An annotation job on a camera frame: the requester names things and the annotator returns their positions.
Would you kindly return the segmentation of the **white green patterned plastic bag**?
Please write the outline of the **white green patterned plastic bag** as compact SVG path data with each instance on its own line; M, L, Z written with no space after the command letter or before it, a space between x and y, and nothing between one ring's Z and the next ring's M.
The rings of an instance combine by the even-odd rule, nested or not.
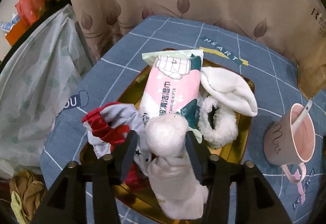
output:
M1 177L38 173L57 115L95 61L73 8L48 17L1 71Z

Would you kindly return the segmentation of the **gold and red toffee tin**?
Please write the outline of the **gold and red toffee tin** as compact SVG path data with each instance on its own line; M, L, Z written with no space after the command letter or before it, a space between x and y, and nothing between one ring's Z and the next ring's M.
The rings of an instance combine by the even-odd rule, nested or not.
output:
M199 48L199 50L202 50L203 54L206 52L205 48ZM213 62L210 62L204 59L203 57L202 68L203 67L222 67L222 66L214 64ZM123 104L133 104L137 108L137 110L139 110L141 97L143 96L143 92L149 77L150 70L151 67L148 65L141 72L141 74L135 79L135 81L126 89L126 91L120 97L118 102ZM249 84L250 89L254 92L254 84L249 79L244 77L242 78ZM198 128L199 110L201 107L201 103L208 96L212 96L212 95L208 94L208 92L206 92L206 90L200 83L199 95L197 99L197 111L196 111L196 118L197 118L196 128L198 130L199 130ZM214 154L221 155L223 158L225 158L228 161L238 163L241 161L243 157L243 153L249 135L250 123L253 117L245 116L238 112L235 113L237 116L238 136L232 143L218 149L211 148L207 144L207 142L203 139L203 137L202 137L202 142L200 143L208 147L208 149L212 151ZM93 158L97 158L93 151L93 146L89 144L89 142L84 147L84 151L90 151L92 153ZM153 161L155 157L156 156L151 153L151 161ZM155 220L159 223L197 223L199 221L199 219L174 220L167 217L162 211L162 209L160 208L156 196L151 189L150 182L141 191L133 193L129 190L129 188L126 186L125 182L123 181L122 186L117 188L117 198L122 202L126 203L127 205L131 206L131 208L137 211L138 213L146 217L149 217L152 220Z

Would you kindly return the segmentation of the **plastic water bottle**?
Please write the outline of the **plastic water bottle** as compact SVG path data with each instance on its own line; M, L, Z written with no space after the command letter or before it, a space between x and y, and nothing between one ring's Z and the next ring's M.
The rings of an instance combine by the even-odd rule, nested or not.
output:
M19 20L20 20L20 16L17 13L14 13L12 15L11 22L4 22L1 25L1 30L5 33L9 33L10 30L13 28L13 26L19 22Z

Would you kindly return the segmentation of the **brown kraft snack bag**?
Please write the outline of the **brown kraft snack bag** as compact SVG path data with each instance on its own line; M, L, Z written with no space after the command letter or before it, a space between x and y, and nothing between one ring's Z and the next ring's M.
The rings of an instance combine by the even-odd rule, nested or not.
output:
M307 100L325 88L325 38L300 62L298 87Z

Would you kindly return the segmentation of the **orange box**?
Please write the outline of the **orange box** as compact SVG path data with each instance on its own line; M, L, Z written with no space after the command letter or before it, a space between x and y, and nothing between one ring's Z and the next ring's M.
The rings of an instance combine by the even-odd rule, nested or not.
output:
M22 35L30 28L23 20L19 20L6 34L5 38L11 46L14 46Z

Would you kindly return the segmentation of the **pink wet wipes pack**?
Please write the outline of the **pink wet wipes pack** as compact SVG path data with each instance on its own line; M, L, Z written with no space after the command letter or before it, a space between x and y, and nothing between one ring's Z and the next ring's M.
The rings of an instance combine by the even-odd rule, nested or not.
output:
M196 111L203 56L199 49L142 54L151 67L139 105L144 123L153 117L177 113L187 120L197 141L202 142L202 134L196 128Z

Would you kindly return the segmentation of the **blue checked tablecloth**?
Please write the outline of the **blue checked tablecloth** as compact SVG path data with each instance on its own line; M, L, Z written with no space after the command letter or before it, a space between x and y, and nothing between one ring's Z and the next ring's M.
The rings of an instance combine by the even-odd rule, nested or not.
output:
M297 86L297 66L265 47L242 35L202 22L152 16L144 20L115 44L103 58L78 83L72 93L72 106L63 110L55 120L54 129L45 142L41 156L41 171L47 186L51 186L69 161L77 161L87 142L82 118L89 111L119 96L145 68L143 53L165 48L210 48L203 38L218 43L219 47L246 60L247 65L237 65L229 59L214 54L204 57L249 78L255 85L255 97L259 113L252 119L245 160L253 161L283 203L293 223L307 223L313 212L318 189L325 181L325 92L313 98L310 110L316 147L307 163L307 176L303 182L305 201L299 200L298 187L288 181L282 170L270 165L264 156L262 142L265 131L290 107L298 102L306 104L306 98Z

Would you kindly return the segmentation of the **white ceramic spoon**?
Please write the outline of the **white ceramic spoon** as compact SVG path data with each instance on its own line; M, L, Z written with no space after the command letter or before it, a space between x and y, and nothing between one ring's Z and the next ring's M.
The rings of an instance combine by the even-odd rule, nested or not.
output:
M295 119L294 123L292 124L292 134L295 134L302 124L303 120L306 118L308 115L311 107L312 107L312 100L309 100L306 106L302 109L301 113L298 115L298 117Z

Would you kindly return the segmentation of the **brown crumpled cloth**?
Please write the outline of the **brown crumpled cloth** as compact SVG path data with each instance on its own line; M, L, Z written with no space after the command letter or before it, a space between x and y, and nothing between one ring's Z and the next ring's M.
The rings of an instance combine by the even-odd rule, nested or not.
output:
M25 169L11 178L9 187L11 208L18 223L31 223L47 193L43 177Z

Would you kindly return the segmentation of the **pink ceramic mug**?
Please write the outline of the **pink ceramic mug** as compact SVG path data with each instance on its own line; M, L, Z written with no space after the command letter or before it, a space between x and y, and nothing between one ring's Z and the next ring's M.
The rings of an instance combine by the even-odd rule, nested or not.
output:
M263 143L268 162L279 166L287 179L294 184L305 178L306 163L312 159L316 146L314 124L309 113L297 132L292 134L292 124L304 107L299 103L293 104L266 132Z

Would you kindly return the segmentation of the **white sock with gold print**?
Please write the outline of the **white sock with gold print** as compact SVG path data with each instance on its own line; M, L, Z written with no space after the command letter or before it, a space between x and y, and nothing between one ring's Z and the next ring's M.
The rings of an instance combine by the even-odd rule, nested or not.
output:
M241 75L222 67L203 67L200 83L208 94L233 111L249 117L258 114L254 92Z

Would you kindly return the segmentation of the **red and white fabric scrunchie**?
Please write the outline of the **red and white fabric scrunchie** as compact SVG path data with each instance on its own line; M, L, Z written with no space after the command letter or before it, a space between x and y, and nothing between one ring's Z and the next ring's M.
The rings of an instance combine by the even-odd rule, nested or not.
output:
M138 135L137 147L124 182L133 193L149 184L147 168L151 162L151 152L145 138L143 118L133 104L109 102L87 113L82 124L97 158L110 154L116 146L124 143L131 130L135 131Z

